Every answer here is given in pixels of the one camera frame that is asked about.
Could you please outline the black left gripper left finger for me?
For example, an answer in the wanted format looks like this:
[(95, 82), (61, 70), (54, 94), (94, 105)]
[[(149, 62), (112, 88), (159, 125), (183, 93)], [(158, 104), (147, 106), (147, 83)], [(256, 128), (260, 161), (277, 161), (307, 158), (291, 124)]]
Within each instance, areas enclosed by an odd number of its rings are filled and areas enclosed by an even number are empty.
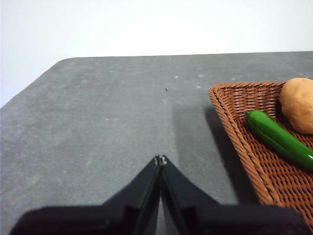
[(159, 155), (147, 165), (118, 193), (103, 204), (124, 220), (149, 220), (159, 199)]

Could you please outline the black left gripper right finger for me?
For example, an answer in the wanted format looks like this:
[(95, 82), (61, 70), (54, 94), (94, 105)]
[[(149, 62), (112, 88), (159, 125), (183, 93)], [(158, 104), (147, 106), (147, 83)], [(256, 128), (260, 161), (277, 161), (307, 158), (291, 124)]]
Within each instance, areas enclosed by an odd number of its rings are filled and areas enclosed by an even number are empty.
[(184, 220), (199, 207), (219, 205), (185, 177), (165, 155), (160, 156), (160, 165), (162, 197), (175, 220)]

